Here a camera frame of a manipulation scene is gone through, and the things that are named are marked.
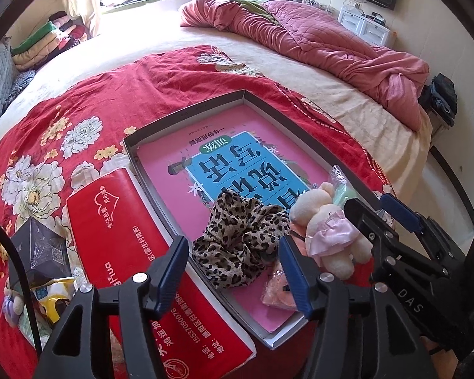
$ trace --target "blue gripper pad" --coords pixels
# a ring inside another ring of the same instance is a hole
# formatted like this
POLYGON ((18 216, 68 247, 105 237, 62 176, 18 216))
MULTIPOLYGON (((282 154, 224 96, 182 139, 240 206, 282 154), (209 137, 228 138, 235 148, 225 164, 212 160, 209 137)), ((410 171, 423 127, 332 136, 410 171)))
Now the blue gripper pad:
POLYGON ((287 235, 279 240, 279 260, 297 309, 308 320, 320 318, 327 298, 319 289, 320 272, 314 259, 303 256, 287 235))
POLYGON ((163 257, 154 260, 150 272, 149 298, 155 302, 158 317, 167 312, 174 300, 186 269, 190 247, 185 237, 176 237, 163 257))
POLYGON ((379 199, 381 208, 395 218, 409 232, 421 232, 420 217, 408 206, 390 193, 385 193, 379 199))

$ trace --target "drawer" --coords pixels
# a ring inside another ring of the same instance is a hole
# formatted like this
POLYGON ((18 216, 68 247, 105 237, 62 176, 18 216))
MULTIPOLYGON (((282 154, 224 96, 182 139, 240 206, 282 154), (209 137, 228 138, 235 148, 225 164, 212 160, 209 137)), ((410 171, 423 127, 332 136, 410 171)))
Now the drawer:
POLYGON ((360 32, 360 37, 370 44, 385 45, 389 32, 389 30, 366 21, 360 32))
POLYGON ((344 26, 344 28, 358 34, 365 20, 362 20, 349 12, 343 12, 339 22, 344 26))

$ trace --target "green towel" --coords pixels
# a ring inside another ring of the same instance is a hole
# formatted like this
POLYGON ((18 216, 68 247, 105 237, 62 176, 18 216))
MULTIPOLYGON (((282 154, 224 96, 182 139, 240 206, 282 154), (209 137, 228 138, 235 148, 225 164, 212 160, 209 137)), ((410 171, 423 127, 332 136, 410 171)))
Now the green towel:
POLYGON ((270 22, 273 22, 277 26, 279 26, 279 21, 276 20, 276 18, 270 14, 265 8, 262 7, 263 1, 261 0, 230 0, 230 1, 235 1, 236 3, 239 3, 239 5, 242 8, 245 8, 249 12, 252 12, 253 14, 259 15, 260 17, 266 18, 270 22))
POLYGON ((28 37, 25 41, 23 41, 19 47, 13 48, 11 50, 12 55, 21 54, 22 52, 28 51, 32 48, 34 44, 39 42, 47 33, 56 30, 54 24, 50 21, 44 24, 41 28, 39 28, 36 32, 34 32, 30 37, 28 37))

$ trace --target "qr code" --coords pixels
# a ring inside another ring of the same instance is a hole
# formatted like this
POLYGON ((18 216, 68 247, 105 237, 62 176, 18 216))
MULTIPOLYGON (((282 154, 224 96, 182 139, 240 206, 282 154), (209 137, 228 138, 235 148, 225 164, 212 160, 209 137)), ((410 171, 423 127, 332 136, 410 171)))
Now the qr code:
POLYGON ((58 262, 59 264, 64 265, 65 262, 63 260, 63 252, 55 247, 51 247, 52 252, 52 260, 54 262, 58 262))

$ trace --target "beige bedsheet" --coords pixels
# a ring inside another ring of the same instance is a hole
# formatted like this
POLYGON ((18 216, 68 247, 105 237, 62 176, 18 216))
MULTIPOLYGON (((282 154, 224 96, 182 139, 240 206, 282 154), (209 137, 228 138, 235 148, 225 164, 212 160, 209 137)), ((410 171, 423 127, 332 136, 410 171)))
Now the beige bedsheet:
POLYGON ((0 139, 38 102, 59 96, 91 75, 150 53, 210 44, 234 61, 259 69, 266 77, 305 95, 336 118, 380 164, 397 195, 409 202, 430 145, 432 128, 425 113, 422 129, 413 133, 381 105, 327 72, 297 63, 235 34, 179 27, 177 12, 155 16, 154 21, 144 18, 144 13, 135 20, 128 15, 116 27, 111 23, 103 35, 62 53, 39 70, 0 119, 0 139))

